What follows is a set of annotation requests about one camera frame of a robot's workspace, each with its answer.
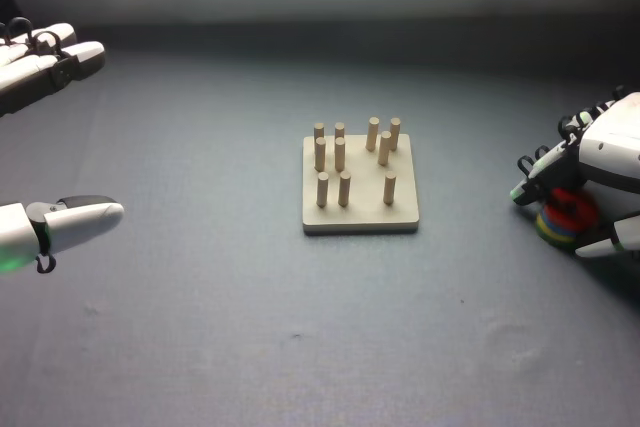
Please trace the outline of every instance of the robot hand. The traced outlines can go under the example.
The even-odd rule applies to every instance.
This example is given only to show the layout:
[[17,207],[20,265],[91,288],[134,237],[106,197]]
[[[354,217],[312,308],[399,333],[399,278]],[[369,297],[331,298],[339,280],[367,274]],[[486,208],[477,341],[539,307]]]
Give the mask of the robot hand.
[[[11,37],[21,25],[25,34]],[[83,80],[105,63],[99,42],[76,44],[69,24],[32,30],[24,18],[12,20],[0,41],[0,117],[12,114]],[[122,205],[109,197],[67,197],[55,204],[36,202],[26,209],[14,203],[0,206],[0,272],[23,267],[34,259],[41,274],[51,272],[53,254],[83,244],[113,229],[124,215]],[[49,258],[46,268],[39,256]]]
[[[11,38],[22,26],[27,33]],[[84,80],[105,63],[104,47],[99,42],[76,44],[69,24],[55,24],[32,30],[22,17],[4,28],[0,44],[0,117],[64,89],[73,80]]]
[[595,208],[578,192],[586,181],[640,193],[640,137],[635,134],[640,127],[640,94],[627,96],[618,87],[613,96],[611,102],[561,119],[558,130],[563,141],[552,150],[539,148],[536,162],[522,157],[518,166],[526,177],[511,191],[518,205],[545,203],[537,219],[538,232],[551,243],[577,248],[580,257],[640,249],[638,214],[604,226],[595,242],[583,245],[582,234],[597,223],[597,215],[580,215]]

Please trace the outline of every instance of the gray tabletop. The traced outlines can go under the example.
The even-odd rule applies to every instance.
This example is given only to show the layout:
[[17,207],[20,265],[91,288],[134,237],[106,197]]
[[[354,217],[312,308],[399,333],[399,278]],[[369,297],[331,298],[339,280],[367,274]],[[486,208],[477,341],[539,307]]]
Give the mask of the gray tabletop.
[[[528,22],[85,32],[104,71],[0,121],[2,196],[126,216],[0,278],[2,425],[640,425],[640,266],[549,247],[509,200],[633,52]],[[303,137],[372,115],[411,135],[419,231],[306,237]]]

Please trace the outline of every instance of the wooden peg board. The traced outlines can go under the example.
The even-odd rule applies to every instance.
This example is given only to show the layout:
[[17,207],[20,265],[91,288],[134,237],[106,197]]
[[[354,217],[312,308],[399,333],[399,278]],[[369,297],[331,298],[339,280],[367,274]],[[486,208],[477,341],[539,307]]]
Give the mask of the wooden peg board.
[[[340,172],[335,169],[334,136],[325,137],[324,172],[329,174],[327,205],[316,204],[318,171],[315,169],[314,138],[305,137],[302,153],[302,225],[306,233],[333,234],[346,232],[414,231],[420,212],[413,173],[411,141],[400,134],[398,148],[389,154],[386,166],[378,164],[380,136],[373,152],[366,148],[366,135],[346,135],[345,170],[351,173],[349,204],[338,205]],[[397,175],[392,205],[384,198],[387,171]]]

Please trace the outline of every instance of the gray cloth surface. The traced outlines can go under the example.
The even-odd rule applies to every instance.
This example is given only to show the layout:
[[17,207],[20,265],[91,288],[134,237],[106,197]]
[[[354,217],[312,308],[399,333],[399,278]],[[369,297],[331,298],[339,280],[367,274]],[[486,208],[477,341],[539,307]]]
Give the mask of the gray cloth surface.
[[[0,121],[4,200],[126,208],[0,277],[0,424],[640,425],[640,266],[551,248],[509,200],[621,64],[526,29],[530,62],[501,27],[294,29],[85,32],[104,71]],[[411,135],[419,231],[305,237],[303,137],[372,115]]]

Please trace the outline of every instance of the square wooden board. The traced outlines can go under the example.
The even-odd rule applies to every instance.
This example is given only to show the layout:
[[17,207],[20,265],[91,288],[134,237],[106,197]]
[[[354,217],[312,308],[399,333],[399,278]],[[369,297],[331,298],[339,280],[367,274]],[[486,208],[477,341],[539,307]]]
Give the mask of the square wooden board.
[[[329,193],[324,208],[316,204],[318,171],[315,169],[314,138],[305,137],[302,153],[302,225],[307,233],[345,233],[371,231],[414,231],[420,211],[413,172],[411,140],[400,134],[398,148],[389,154],[386,166],[378,164],[378,147],[365,148],[366,135],[345,136],[347,171],[351,173],[349,205],[338,205],[340,173],[335,170],[334,136],[327,141],[325,172],[329,174]],[[382,201],[385,174],[396,173],[395,197],[392,205]]]

